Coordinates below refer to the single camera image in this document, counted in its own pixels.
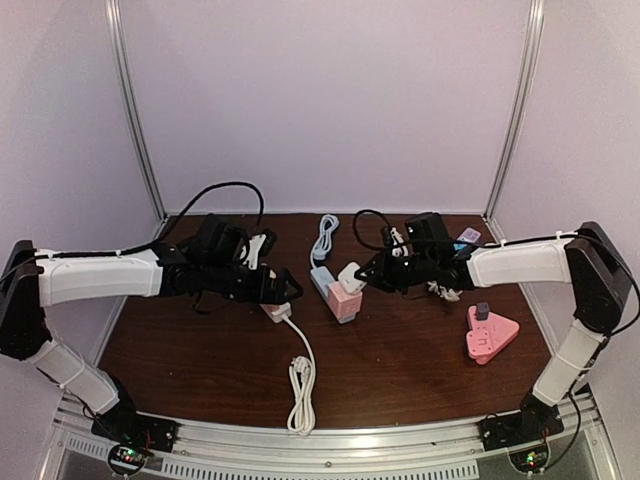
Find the metal frame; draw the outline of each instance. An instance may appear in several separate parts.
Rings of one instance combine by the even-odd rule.
[[[116,67],[118,77],[120,79],[120,89],[124,99],[125,111],[131,138],[136,151],[136,157],[140,164],[142,178],[147,188],[147,193],[151,199],[151,206],[156,219],[162,221],[166,218],[167,213],[162,203],[160,189],[153,173],[151,159],[149,158],[149,150],[144,139],[142,131],[142,123],[140,122],[140,114],[136,104],[136,98],[133,92],[133,84],[131,81],[131,72],[129,70],[129,62],[127,59],[127,49],[125,46],[124,33],[122,30],[122,20],[120,18],[120,2],[119,0],[105,0],[107,10],[107,22],[109,25],[109,34],[111,35],[111,43],[113,44],[113,52],[116,58]]]
[[[593,397],[582,394],[576,400],[598,478],[619,480]],[[559,408],[566,429],[553,438],[572,436],[577,420],[573,405],[564,400]],[[477,460],[506,452],[484,452],[477,427],[482,418],[403,427],[319,429],[306,438],[291,435],[285,429],[178,419],[180,427],[173,453],[155,452],[148,471],[168,478],[205,478],[205,473],[216,471],[227,474],[227,478],[269,476],[275,480],[391,478],[392,475],[402,479],[443,468],[455,470],[469,465],[473,470]],[[39,480],[57,478],[67,450],[104,459],[113,442],[91,435],[90,425],[77,400],[65,397],[42,456]],[[178,473],[179,469],[190,473]]]
[[[500,163],[496,178],[491,188],[491,194],[487,202],[487,208],[484,216],[492,219],[500,200],[500,195],[504,188],[504,183],[511,165],[511,160],[515,152],[516,143],[520,130],[522,129],[522,121],[524,119],[524,110],[531,90],[533,75],[535,73],[538,61],[538,53],[540,51],[540,41],[542,39],[542,27],[544,23],[544,0],[531,0],[529,9],[529,23],[527,25],[527,33],[524,42],[524,51],[522,54],[522,65],[520,66],[520,77],[516,89],[516,98],[511,111],[511,119],[507,136],[502,147]]]
[[[500,162],[498,164],[496,176],[484,212],[484,216],[487,219],[493,218],[495,213],[500,195],[504,188],[504,183],[515,151],[517,139],[522,128],[524,110],[531,89],[538,53],[540,50],[544,23],[544,1],[545,0],[531,0],[516,96],[511,112],[509,127],[507,129],[507,135],[505,137],[500,156]],[[116,67],[120,79],[120,88],[124,98],[125,110],[136,150],[136,157],[140,164],[140,170],[142,172],[147,193],[151,199],[154,215],[158,220],[164,220],[167,217],[167,211],[164,208],[162,197],[160,195],[160,188],[153,172],[153,166],[151,164],[149,151],[143,134],[142,123],[140,121],[140,114],[136,104],[126,51],[125,37],[122,28],[122,20],[120,16],[120,2],[119,0],[105,0],[105,5],[109,33],[111,35],[111,41],[116,58]]]

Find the ventilation grille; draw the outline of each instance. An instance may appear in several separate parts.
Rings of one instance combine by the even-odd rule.
[[[104,443],[90,440],[80,435],[71,434],[67,441],[67,448],[77,453],[82,453],[89,457],[97,458],[98,460],[107,460],[107,454],[109,453],[109,447]]]
[[[180,480],[294,480],[306,478],[318,478],[319,475],[313,477],[307,475],[251,475],[234,473],[231,471],[223,471],[219,468],[208,467],[206,465],[194,465],[188,462],[174,461],[164,459],[162,464],[162,474],[169,478]],[[353,478],[358,480],[476,480],[478,475],[478,464],[475,460],[466,462],[442,465],[438,467],[430,467],[426,469],[416,470],[413,472],[402,472],[394,474],[393,472],[378,473],[376,475],[367,476],[350,476],[342,475],[331,477],[330,475],[322,475],[322,478],[335,480],[348,480]]]

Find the white plug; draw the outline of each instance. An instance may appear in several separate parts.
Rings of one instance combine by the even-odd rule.
[[[273,323],[280,323],[284,320],[284,317],[289,318],[291,316],[291,304],[289,302],[282,305],[266,305],[260,304],[269,318],[273,320]]]
[[[338,282],[349,295],[355,295],[367,285],[362,280],[356,279],[355,274],[358,270],[360,270],[360,265],[356,262],[351,262],[338,274]]]

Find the black cable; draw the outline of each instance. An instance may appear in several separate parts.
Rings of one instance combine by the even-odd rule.
[[[380,250],[380,247],[376,247],[375,245],[371,245],[366,243],[364,240],[362,240],[362,237],[360,236],[360,232],[358,231],[358,219],[365,214],[371,214],[371,215],[375,215],[376,217],[378,217],[379,219],[381,219],[387,227],[391,228],[391,222],[389,222],[389,220],[387,219],[386,215],[382,212],[379,212],[377,210],[371,210],[369,208],[365,208],[364,210],[360,210],[358,212],[356,212],[356,214],[353,216],[353,220],[351,222],[351,228],[353,229],[353,234],[356,237],[356,240],[358,241],[358,243],[360,245],[362,245],[365,248],[368,248],[369,250],[379,250],[379,251],[385,251],[388,249],[388,247],[382,247],[382,249]]]
[[[260,192],[260,190],[258,189],[258,187],[256,187],[255,185],[253,185],[252,183],[249,182],[240,182],[240,181],[232,181],[232,182],[222,182],[222,183],[216,183],[213,185],[209,185],[208,187],[204,188],[203,190],[201,190],[198,194],[196,194],[190,201],[189,203],[187,203],[187,205],[182,209],[182,211],[173,219],[173,221],[171,221],[171,223],[167,226],[167,228],[164,230],[164,232],[162,232],[162,234],[147,243],[144,243],[142,245],[138,245],[136,247],[131,247],[131,248],[127,248],[124,250],[108,250],[108,251],[91,251],[91,252],[58,252],[55,253],[51,256],[49,255],[34,255],[33,257],[19,263],[18,265],[12,267],[11,269],[9,269],[7,271],[7,273],[5,273],[2,278],[0,278],[0,286],[7,280],[7,278],[9,278],[13,273],[16,272],[16,270],[18,270],[18,268],[20,268],[23,265],[26,265],[32,261],[35,260],[44,260],[46,258],[92,258],[92,257],[116,257],[116,256],[120,256],[120,255],[134,255],[136,253],[140,253],[144,250],[147,250],[149,248],[152,248],[153,246],[157,245],[158,243],[162,242],[164,239],[166,239],[169,234],[174,230],[174,228],[176,227],[176,225],[178,225],[178,223],[180,222],[180,220],[182,220],[182,218],[187,214],[187,212],[189,210],[191,210],[191,208],[195,205],[195,203],[200,200],[200,198],[202,198],[205,194],[209,193],[212,190],[218,190],[220,188],[226,188],[226,187],[246,187],[250,190],[253,190],[255,192],[255,194],[258,196],[258,201],[260,203],[260,207],[258,210],[258,218],[256,220],[256,232],[257,230],[260,228],[260,224],[262,222],[262,217],[264,216],[264,197],[262,196],[262,192]],[[246,251],[247,251],[247,255],[249,252],[249,245],[248,242],[246,242]]]
[[[573,447],[573,444],[576,443],[576,440],[578,439],[578,435],[580,434],[580,426],[582,425],[582,415],[580,414],[580,408],[578,407],[578,404],[576,403],[575,398],[573,398],[573,394],[571,393],[571,390],[569,390],[568,396],[569,396],[569,400],[571,400],[571,403],[573,404],[573,408],[576,409],[576,415],[578,416],[576,431],[574,432],[573,436],[571,437],[571,441],[569,442],[567,447],[562,451],[562,453],[558,455],[558,457],[553,462],[551,462],[550,464],[544,467],[545,472],[550,468],[555,467],[558,463],[560,463],[560,460],[562,460],[565,457],[565,455],[569,453],[569,450],[571,450],[571,447]]]

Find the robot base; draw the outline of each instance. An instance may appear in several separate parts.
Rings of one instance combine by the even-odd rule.
[[[558,419],[558,407],[554,408],[554,413],[555,415],[550,416],[539,430],[529,429],[529,431],[522,428],[522,412],[484,419],[480,422],[484,450],[488,452],[499,448],[510,448],[523,443],[539,441],[543,438],[543,430],[546,430],[546,436],[562,433],[564,424],[562,420]]]
[[[173,442],[176,438],[176,431],[178,430],[178,424],[176,422],[147,415],[137,415],[136,422],[140,425],[142,431],[149,432],[151,438],[150,450],[171,453]],[[91,425],[91,433],[111,440],[111,437],[106,434],[104,428],[96,421]],[[147,446],[146,435],[134,440],[133,444],[137,447],[145,448]]]

